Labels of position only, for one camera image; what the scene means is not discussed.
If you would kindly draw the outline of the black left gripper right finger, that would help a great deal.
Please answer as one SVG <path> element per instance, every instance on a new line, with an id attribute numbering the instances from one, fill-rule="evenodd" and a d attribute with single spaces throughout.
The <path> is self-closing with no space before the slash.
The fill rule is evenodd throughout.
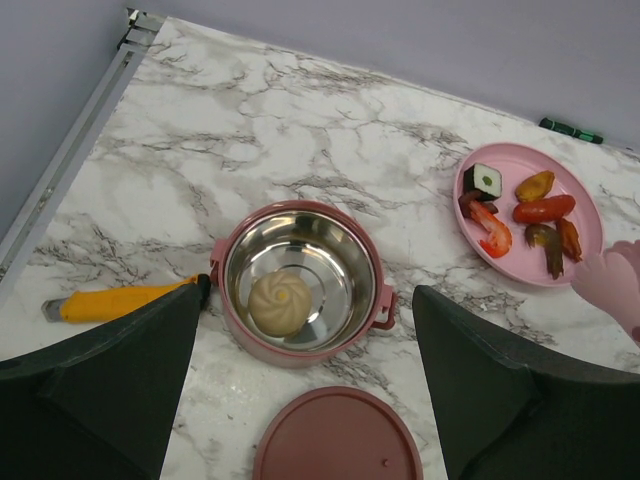
<path id="1" fill-rule="evenodd" d="M 450 479 L 636 479 L 639 377 L 558 353 L 429 286 L 413 318 Z"/>

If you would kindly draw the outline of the white steamed bun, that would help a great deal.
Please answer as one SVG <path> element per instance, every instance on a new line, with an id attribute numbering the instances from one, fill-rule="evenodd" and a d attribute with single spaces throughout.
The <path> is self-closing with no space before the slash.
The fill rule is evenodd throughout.
<path id="1" fill-rule="evenodd" d="M 305 324 L 312 307 L 310 287 L 285 271 L 260 277 L 252 286 L 248 310 L 256 327 L 271 337 L 287 337 Z"/>

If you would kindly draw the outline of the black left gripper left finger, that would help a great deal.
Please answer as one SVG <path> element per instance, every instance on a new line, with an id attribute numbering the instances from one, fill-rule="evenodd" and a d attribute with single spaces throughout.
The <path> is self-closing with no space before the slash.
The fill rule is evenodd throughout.
<path id="1" fill-rule="evenodd" d="M 2 478 L 159 478 L 199 315 L 199 288 L 182 286 L 2 361 Z"/>

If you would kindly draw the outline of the pink food tongs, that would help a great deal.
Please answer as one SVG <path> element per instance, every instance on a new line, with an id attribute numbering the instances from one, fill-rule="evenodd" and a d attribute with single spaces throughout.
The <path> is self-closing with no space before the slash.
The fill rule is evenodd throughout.
<path id="1" fill-rule="evenodd" d="M 639 241 L 618 241 L 579 263 L 571 281 L 584 300 L 610 315 L 639 345 Z"/>

